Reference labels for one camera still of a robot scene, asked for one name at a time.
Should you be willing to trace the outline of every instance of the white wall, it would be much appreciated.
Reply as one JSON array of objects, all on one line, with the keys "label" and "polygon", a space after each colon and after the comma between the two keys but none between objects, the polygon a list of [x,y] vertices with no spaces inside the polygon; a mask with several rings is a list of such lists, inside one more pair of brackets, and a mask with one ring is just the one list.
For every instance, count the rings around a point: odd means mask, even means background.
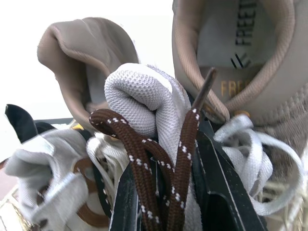
[{"label": "white wall", "polygon": [[172,0],[0,1],[0,100],[26,109],[34,119],[71,117],[53,73],[37,61],[37,45],[54,22],[89,16],[122,24],[136,41],[143,63],[174,75]]}]

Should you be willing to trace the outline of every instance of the sneaker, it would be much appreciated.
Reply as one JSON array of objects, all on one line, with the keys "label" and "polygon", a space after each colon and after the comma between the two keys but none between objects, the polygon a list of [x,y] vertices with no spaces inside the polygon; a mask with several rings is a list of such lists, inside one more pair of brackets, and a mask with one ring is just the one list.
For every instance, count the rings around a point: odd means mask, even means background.
[{"label": "sneaker", "polygon": [[[303,156],[308,140],[307,0],[173,1],[172,49],[177,80],[195,97],[214,66],[207,116],[223,124],[246,114],[254,129]],[[263,149],[271,180],[286,183],[294,161]]]},{"label": "sneaker", "polygon": [[122,64],[138,63],[128,34],[103,18],[50,25],[38,45],[38,60],[55,74],[74,119],[90,131],[89,113],[107,108],[106,78]]},{"label": "sneaker", "polygon": [[[111,136],[116,136],[116,134],[108,131],[107,128],[110,124],[117,125],[119,129],[121,126],[123,129],[128,129],[121,131],[122,136],[118,135],[119,138],[122,137],[120,139],[124,145],[127,145],[125,146],[127,152],[130,151],[128,156],[140,198],[145,227],[147,229],[161,229],[162,223],[166,224],[165,222],[167,222],[165,220],[167,216],[164,215],[168,211],[169,205],[178,205],[175,209],[181,212],[181,215],[185,211],[185,230],[202,230],[201,211],[194,197],[190,167],[188,166],[185,168],[186,171],[183,171],[186,177],[183,182],[187,185],[183,187],[186,193],[181,195],[180,203],[174,202],[171,191],[175,195],[178,195],[178,192],[174,192],[174,188],[171,188],[171,177],[168,178],[173,175],[174,171],[177,172],[173,166],[177,163],[181,128],[186,113],[191,109],[184,88],[173,77],[153,66],[124,64],[106,80],[105,95],[112,111],[95,111],[90,116],[90,122],[97,130]],[[160,149],[152,138],[158,139]],[[150,163],[148,157],[144,156],[146,154],[142,149],[142,147],[148,147],[147,145],[152,145],[151,151],[159,150],[158,158],[154,153],[151,153],[157,159],[162,172],[166,172],[165,179],[168,179],[166,187],[170,188],[166,192],[167,195],[163,196],[165,201],[159,208],[155,206],[157,205],[157,194],[155,194],[157,187],[151,185]]]},{"label": "sneaker", "polygon": [[18,177],[19,209],[42,231],[106,231],[86,140],[76,130],[51,130],[25,142],[7,161]]}]

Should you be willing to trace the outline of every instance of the shoelace aglet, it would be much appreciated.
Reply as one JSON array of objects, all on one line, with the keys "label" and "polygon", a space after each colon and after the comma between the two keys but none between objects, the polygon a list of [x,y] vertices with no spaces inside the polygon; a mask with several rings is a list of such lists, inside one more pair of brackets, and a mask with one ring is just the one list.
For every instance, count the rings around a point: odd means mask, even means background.
[{"label": "shoelace aglet", "polygon": [[217,70],[214,67],[211,67],[204,79],[201,90],[192,104],[192,108],[196,108],[199,111],[202,109],[204,101],[206,100],[206,97],[214,84],[216,74]]}]

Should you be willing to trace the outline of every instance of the beige shoe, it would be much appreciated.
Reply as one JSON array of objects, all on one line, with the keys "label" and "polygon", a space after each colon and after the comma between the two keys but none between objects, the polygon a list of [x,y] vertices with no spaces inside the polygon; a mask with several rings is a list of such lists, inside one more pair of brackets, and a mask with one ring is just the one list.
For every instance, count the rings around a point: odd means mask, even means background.
[{"label": "beige shoe", "polygon": [[106,78],[122,64],[138,63],[128,34],[103,18],[50,25],[38,45],[38,59],[54,72],[74,119],[91,131],[89,113],[107,108]]},{"label": "beige shoe", "polygon": [[[308,0],[174,0],[176,78],[196,96],[204,74],[218,69],[208,96],[217,123],[245,113],[255,129],[301,157],[308,139]],[[286,182],[293,162],[266,150],[272,179]]]}]

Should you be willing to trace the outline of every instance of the flat white shoelace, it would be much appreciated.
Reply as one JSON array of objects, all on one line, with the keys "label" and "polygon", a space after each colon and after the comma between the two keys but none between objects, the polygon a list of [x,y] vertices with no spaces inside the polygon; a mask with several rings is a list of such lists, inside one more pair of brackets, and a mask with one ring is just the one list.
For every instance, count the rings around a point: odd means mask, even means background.
[{"label": "flat white shoelace", "polygon": [[[102,175],[113,207],[119,179],[129,163],[128,155],[120,141],[112,141],[101,132],[95,132],[94,135],[87,143],[87,153]],[[102,158],[106,159],[105,165],[108,166],[108,171],[98,160]]]},{"label": "flat white shoelace", "polygon": [[[214,135],[214,140],[227,143],[230,139],[238,141],[223,150],[233,163],[235,171],[249,194],[252,205],[258,215],[266,216],[285,207],[294,197],[297,189],[303,184],[304,166],[296,152],[286,143],[265,133],[252,130],[253,123],[246,115],[238,115],[222,126]],[[265,187],[271,177],[273,166],[263,151],[262,145],[273,146],[283,150],[295,163],[297,171],[290,178],[289,187],[277,199],[261,203],[255,196]]]}]

